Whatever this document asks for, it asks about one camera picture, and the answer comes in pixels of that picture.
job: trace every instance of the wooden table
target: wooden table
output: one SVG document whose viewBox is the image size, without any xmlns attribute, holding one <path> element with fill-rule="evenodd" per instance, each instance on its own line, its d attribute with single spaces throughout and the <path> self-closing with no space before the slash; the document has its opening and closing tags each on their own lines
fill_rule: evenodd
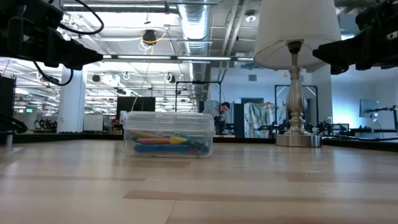
<svg viewBox="0 0 398 224">
<path fill-rule="evenodd" d="M 215 144 L 208 159 L 123 154 L 122 141 L 0 154 L 2 224 L 396 224 L 398 154 Z"/>
</svg>

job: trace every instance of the exposed ceiling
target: exposed ceiling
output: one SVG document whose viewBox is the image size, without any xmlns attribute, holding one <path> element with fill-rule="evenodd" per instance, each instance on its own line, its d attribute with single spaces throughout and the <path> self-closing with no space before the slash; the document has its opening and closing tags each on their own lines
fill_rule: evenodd
<svg viewBox="0 0 398 224">
<path fill-rule="evenodd" d="M 152 11 L 158 10 L 163 7 L 163 1 L 123 1 L 122 3 L 131 3 L 139 6 L 134 10 L 141 12 L 128 12 L 132 9 L 125 9 L 120 7 L 111 7 L 110 1 L 85 1 L 92 4 L 102 4 L 104 7 L 97 7 L 101 12 L 98 15 L 103 20 L 105 28 L 98 35 L 93 36 L 77 36 L 69 31 L 59 29 L 64 38 L 73 38 L 102 54 L 154 54 L 154 55 L 186 55 L 187 46 L 183 43 L 186 39 L 186 31 L 183 29 L 183 16 L 178 14 L 181 7 L 170 4 L 170 13 L 153 13 Z M 344 1 L 335 0 L 338 9 L 336 13 L 346 9 L 347 7 L 354 8 L 355 6 L 363 6 L 365 4 L 372 4 L 374 1 Z M 73 6 L 76 4 L 74 1 L 64 1 L 64 4 L 69 4 L 68 9 L 64 11 L 65 23 L 74 29 L 85 31 L 96 30 L 100 23 L 96 20 L 95 16 L 90 12 L 82 12 L 81 7 Z M 243 10 L 243 3 L 247 3 L 246 9 Z M 254 11 L 254 15 L 258 18 L 259 7 L 261 1 L 258 0 L 222 0 L 219 4 L 211 6 L 208 15 L 208 27 L 210 31 L 208 40 L 208 54 L 221 55 L 224 43 L 224 37 L 228 30 L 228 24 L 232 21 L 233 26 L 231 29 L 230 38 L 228 39 L 231 47 L 231 54 L 245 53 L 250 56 L 254 50 L 257 36 L 258 19 L 252 22 L 245 20 L 247 16 L 240 16 L 241 11 L 246 13 L 249 10 Z M 237 31 L 237 37 L 233 38 L 234 28 L 239 24 L 239 18 L 242 17 L 240 28 Z M 142 34 L 145 30 L 155 30 L 155 35 L 159 40 L 153 48 L 144 49 L 145 45 L 142 44 Z M 40 64 L 42 70 L 60 79 L 62 75 L 62 67 L 50 68 L 44 67 Z M 51 114 L 57 112 L 59 92 L 57 86 L 44 82 L 37 73 L 32 62 L 14 60 L 8 58 L 0 58 L 0 69 L 4 71 L 7 67 L 5 75 L 15 76 L 17 78 L 17 104 L 20 107 L 23 105 L 38 105 L 39 102 L 47 107 L 40 106 L 41 113 Z M 126 62 L 99 62 L 87 65 L 85 70 L 88 74 L 87 78 L 87 91 L 86 91 L 86 112 L 102 111 L 105 114 L 114 114 L 116 102 L 113 101 L 120 94 L 117 93 L 117 88 L 126 89 L 127 95 L 131 96 L 157 96 L 159 97 L 157 107 L 160 110 L 174 111 L 173 106 L 165 106 L 164 97 L 170 97 L 172 101 L 175 96 L 175 84 L 169 83 L 166 79 L 169 78 L 168 74 L 173 75 L 177 80 L 192 80 L 192 66 L 189 63 L 126 63 Z M 93 81 L 93 75 L 102 77 L 100 82 Z M 207 94 L 206 88 L 200 90 L 203 96 Z M 195 97 L 197 96 L 196 89 L 190 85 L 184 86 L 181 95 L 179 95 L 180 104 L 183 107 L 178 107 L 181 111 L 193 111 L 195 104 Z M 90 103 L 94 100 L 108 101 L 96 105 Z"/>
</svg>

